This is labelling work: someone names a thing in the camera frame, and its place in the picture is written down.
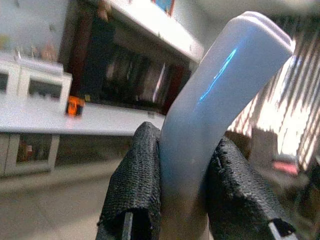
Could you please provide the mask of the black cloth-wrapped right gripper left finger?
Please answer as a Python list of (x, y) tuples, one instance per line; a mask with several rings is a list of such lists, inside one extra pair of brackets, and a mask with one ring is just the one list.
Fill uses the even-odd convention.
[(131, 148), (111, 175), (97, 223), (96, 239), (121, 239), (127, 212), (133, 214), (131, 239), (159, 239), (160, 133), (158, 128), (147, 121), (135, 131)]

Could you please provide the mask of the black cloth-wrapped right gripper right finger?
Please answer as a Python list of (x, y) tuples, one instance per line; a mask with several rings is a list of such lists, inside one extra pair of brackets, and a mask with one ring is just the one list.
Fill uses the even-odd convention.
[(271, 187), (227, 137), (206, 173), (206, 209), (215, 240), (280, 240), (295, 237)]

